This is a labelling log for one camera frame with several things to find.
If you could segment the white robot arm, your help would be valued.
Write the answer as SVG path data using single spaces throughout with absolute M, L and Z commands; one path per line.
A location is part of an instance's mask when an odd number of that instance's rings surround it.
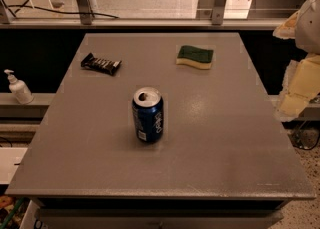
M 296 47 L 307 53 L 300 62 L 291 60 L 285 70 L 275 117 L 289 122 L 320 93 L 320 0 L 306 0 L 273 36 L 293 39 Z

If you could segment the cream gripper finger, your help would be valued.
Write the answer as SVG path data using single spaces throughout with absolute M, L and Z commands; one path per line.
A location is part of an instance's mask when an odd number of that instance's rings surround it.
M 282 86 L 275 118 L 289 122 L 296 119 L 320 93 L 320 55 L 309 53 L 300 62 L 291 60 L 285 70 Z
M 273 36 L 283 40 L 294 39 L 297 17 L 298 12 L 293 13 L 273 31 Z

